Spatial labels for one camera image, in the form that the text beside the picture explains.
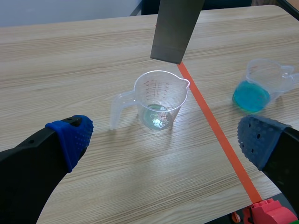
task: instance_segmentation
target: measuring cup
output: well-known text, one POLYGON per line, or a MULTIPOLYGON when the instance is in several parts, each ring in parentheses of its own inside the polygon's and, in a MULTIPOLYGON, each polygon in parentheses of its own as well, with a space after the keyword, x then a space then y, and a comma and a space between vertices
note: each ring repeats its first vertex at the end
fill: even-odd
POLYGON ((190 83, 167 71, 149 71, 135 82, 134 89, 119 94, 111 106, 110 128, 117 127, 121 111, 137 105, 141 122, 154 130, 172 125, 188 95, 190 83))
POLYGON ((294 67, 268 59, 254 59, 247 65, 247 74, 235 92, 235 102, 244 110, 257 112, 294 88, 299 74, 294 67))

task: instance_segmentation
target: orange tape line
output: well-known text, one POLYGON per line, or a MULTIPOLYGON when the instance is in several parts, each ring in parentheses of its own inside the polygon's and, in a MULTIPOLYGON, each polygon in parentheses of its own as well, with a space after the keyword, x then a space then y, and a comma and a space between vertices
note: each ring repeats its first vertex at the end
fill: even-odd
POLYGON ((257 203, 262 200, 261 196, 259 195, 257 189, 253 185, 253 182, 249 178, 246 170, 244 169, 243 165, 241 164, 238 156, 234 152, 232 146, 230 145, 228 139, 226 138, 224 132, 222 131, 220 125, 218 124, 216 118, 214 117, 211 109, 207 105, 205 99, 203 98, 202 94, 200 93, 199 89, 197 88, 195 82, 193 81, 190 73, 188 72, 187 68, 185 67, 184 63, 178 64, 178 69, 180 70, 182 76, 185 79, 190 81, 190 90, 196 99, 198 105, 200 106, 203 114, 205 115, 208 123, 210 124, 217 140, 219 141, 224 153, 226 154, 229 162, 233 166, 235 173, 237 174, 241 184, 243 185, 246 193, 248 194, 252 203, 257 203))

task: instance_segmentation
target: water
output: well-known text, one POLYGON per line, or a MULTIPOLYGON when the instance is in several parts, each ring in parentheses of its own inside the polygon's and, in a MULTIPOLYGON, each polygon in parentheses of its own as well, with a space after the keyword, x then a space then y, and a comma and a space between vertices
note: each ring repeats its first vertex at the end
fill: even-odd
POLYGON ((161 112, 155 112, 145 108, 141 116, 141 120, 145 126, 154 130, 162 130, 171 125, 171 114, 169 112, 163 112, 167 111, 166 107, 159 104, 150 104, 148 107, 161 112))
POLYGON ((271 97, 261 86, 243 81, 234 93, 235 102, 248 112, 258 112, 266 107, 271 97))

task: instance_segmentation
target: white wall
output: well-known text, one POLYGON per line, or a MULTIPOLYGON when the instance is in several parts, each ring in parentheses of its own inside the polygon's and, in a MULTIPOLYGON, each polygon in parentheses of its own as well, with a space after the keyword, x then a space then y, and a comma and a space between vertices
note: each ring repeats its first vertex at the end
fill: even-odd
POLYGON ((129 16, 141 0, 0 0, 0 27, 129 16))

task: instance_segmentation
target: blue liquid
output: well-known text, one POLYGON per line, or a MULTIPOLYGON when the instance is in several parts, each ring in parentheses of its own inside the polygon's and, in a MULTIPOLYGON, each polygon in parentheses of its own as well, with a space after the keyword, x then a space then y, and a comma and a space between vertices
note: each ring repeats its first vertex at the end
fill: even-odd
POLYGON ((242 109, 258 112, 266 107, 271 97, 261 86, 243 81, 235 90, 234 100, 242 109))

